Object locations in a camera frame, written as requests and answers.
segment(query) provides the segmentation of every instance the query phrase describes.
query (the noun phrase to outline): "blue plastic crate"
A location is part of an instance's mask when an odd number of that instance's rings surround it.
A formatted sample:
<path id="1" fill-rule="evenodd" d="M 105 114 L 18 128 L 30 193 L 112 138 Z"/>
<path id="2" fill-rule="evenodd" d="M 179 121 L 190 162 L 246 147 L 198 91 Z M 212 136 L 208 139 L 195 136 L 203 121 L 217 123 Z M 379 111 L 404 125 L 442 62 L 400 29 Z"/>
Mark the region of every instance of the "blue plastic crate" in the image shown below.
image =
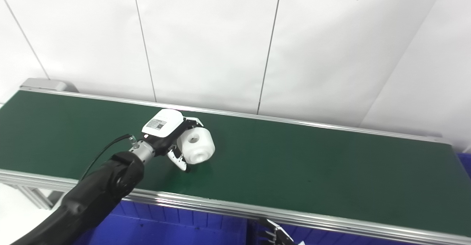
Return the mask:
<path id="1" fill-rule="evenodd" d="M 245 245 L 247 220 L 122 201 L 74 245 Z"/>
<path id="2" fill-rule="evenodd" d="M 471 178 L 471 154 L 457 154 Z M 392 240 L 281 225 L 296 243 L 306 245 L 407 245 Z M 122 201 L 94 230 L 74 245 L 257 245 L 254 220 Z"/>

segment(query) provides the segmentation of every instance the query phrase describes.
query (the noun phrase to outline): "robotic arm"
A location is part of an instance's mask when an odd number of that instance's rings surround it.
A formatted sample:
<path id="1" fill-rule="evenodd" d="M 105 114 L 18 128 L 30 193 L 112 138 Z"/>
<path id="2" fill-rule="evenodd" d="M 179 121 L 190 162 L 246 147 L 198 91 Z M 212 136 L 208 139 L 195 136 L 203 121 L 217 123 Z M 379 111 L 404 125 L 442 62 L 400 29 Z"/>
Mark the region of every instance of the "robotic arm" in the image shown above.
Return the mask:
<path id="1" fill-rule="evenodd" d="M 155 156 L 168 156 L 186 172 L 190 170 L 188 163 L 209 159 L 214 153 L 210 135 L 209 147 L 193 150 L 187 156 L 182 153 L 185 144 L 182 139 L 197 142 L 198 129 L 202 129 L 202 124 L 197 118 L 185 118 L 179 111 L 162 109 L 143 127 L 142 138 L 134 141 L 129 151 L 115 153 L 81 180 L 64 196 L 54 213 L 13 245 L 73 243 L 85 231 L 98 226 L 121 198 L 131 193 L 144 177 L 144 166 Z"/>

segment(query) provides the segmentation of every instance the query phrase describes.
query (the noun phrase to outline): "black cable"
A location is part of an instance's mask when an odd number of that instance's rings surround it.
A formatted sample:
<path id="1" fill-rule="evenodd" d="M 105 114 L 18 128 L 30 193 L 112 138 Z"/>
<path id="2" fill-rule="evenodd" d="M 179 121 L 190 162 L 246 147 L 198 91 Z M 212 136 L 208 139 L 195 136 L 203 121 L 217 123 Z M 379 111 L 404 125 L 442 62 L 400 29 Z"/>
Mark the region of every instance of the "black cable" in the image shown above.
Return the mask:
<path id="1" fill-rule="evenodd" d="M 95 164 L 95 162 L 99 159 L 99 157 L 109 148 L 111 147 L 112 145 L 114 145 L 116 142 L 119 142 L 119 141 L 122 141 L 126 138 L 130 138 L 132 137 L 132 135 L 130 134 L 126 134 L 126 135 L 123 135 L 123 136 L 120 136 L 119 138 L 116 138 L 115 140 L 111 141 L 108 145 L 106 145 L 101 151 L 100 153 L 98 153 L 98 155 L 96 155 L 96 157 L 93 159 L 93 161 L 90 163 L 90 165 L 88 166 L 88 168 L 85 170 L 84 174 L 82 175 L 82 177 L 80 178 L 79 181 L 83 180 L 85 178 L 85 176 L 87 176 L 87 173 L 90 171 L 90 168 L 92 168 L 93 164 Z"/>

